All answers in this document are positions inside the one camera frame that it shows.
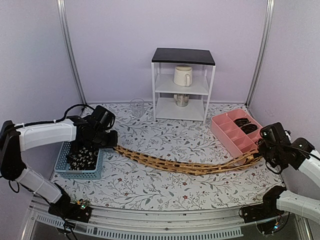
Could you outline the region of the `yellow beetle-print tie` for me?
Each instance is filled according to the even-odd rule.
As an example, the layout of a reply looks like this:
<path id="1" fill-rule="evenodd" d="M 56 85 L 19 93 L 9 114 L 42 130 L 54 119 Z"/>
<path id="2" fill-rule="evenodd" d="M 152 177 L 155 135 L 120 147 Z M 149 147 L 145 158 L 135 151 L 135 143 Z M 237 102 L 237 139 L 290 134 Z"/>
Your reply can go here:
<path id="1" fill-rule="evenodd" d="M 129 150 L 122 146 L 113 148 L 115 152 L 134 162 L 151 167 L 158 170 L 163 170 L 173 173 L 183 173 L 194 176 L 203 176 L 208 174 L 218 174 L 228 171 L 245 170 L 262 159 L 262 155 L 257 150 L 250 150 L 236 158 L 231 159 L 223 164 L 204 164 L 193 162 L 179 162 L 162 159 L 159 157 L 147 155 L 141 152 Z"/>

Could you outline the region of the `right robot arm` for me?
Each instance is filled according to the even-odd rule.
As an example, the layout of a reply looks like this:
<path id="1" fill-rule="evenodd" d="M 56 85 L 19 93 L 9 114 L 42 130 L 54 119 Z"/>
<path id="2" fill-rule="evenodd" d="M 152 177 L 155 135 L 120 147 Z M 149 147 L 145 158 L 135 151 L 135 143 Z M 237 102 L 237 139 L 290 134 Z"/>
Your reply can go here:
<path id="1" fill-rule="evenodd" d="M 292 167 L 308 178 L 315 186 L 320 186 L 320 152 L 304 137 L 291 141 L 290 134 L 280 122 L 263 127 L 259 132 L 262 143 L 258 147 L 267 168 Z M 262 218 L 272 214 L 290 212 L 315 223 L 320 222 L 320 201 L 299 195 L 276 185 L 262 198 L 258 208 Z"/>

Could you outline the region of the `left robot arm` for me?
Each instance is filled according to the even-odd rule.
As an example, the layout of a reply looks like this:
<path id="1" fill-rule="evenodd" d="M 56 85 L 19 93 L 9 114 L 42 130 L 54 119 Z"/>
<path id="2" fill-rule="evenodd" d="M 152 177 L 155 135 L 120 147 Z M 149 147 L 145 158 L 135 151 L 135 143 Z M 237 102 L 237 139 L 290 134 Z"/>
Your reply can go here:
<path id="1" fill-rule="evenodd" d="M 7 120 L 0 131 L 0 175 L 43 197 L 63 217 L 70 217 L 75 210 L 69 195 L 27 166 L 21 153 L 60 142 L 70 142 L 76 150 L 116 147 L 118 133 L 112 129 L 115 119 L 111 111 L 98 105 L 85 117 L 65 113 L 62 118 L 51 121 L 14 124 Z"/>

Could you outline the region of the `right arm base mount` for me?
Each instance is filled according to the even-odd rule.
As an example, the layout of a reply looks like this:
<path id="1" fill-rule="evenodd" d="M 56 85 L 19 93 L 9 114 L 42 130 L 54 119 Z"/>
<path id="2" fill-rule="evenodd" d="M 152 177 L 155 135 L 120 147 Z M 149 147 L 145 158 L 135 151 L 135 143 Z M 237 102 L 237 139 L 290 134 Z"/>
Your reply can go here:
<path id="1" fill-rule="evenodd" d="M 286 191 L 287 188 L 283 186 L 274 186 L 262 197 L 262 203 L 256 205 L 243 205 L 238 215 L 243 218 L 245 223 L 251 223 L 276 217 L 284 214 L 283 210 L 277 208 L 277 200 L 280 194 Z"/>

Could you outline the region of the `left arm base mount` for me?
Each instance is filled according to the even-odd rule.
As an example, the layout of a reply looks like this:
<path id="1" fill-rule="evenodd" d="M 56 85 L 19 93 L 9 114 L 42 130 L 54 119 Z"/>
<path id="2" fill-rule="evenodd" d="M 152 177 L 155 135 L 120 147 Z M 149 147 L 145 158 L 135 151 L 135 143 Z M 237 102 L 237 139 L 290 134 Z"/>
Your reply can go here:
<path id="1" fill-rule="evenodd" d="M 80 199 L 76 202 L 71 202 L 68 199 L 60 199 L 56 203 L 51 203 L 48 213 L 58 216 L 63 220 L 74 220 L 82 223 L 88 223 L 92 208 L 88 200 Z"/>

